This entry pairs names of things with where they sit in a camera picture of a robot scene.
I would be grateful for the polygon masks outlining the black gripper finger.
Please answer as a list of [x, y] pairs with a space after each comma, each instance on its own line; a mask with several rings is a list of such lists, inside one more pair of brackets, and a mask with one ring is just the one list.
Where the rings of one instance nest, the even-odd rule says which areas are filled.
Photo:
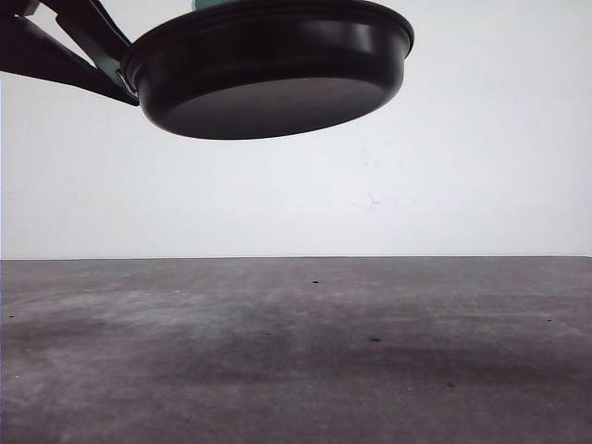
[[123, 86], [19, 16], [1, 17], [1, 70], [74, 86], [133, 106], [139, 104]]
[[99, 69], [119, 69], [130, 40], [100, 1], [43, 0], [56, 13], [58, 26]]

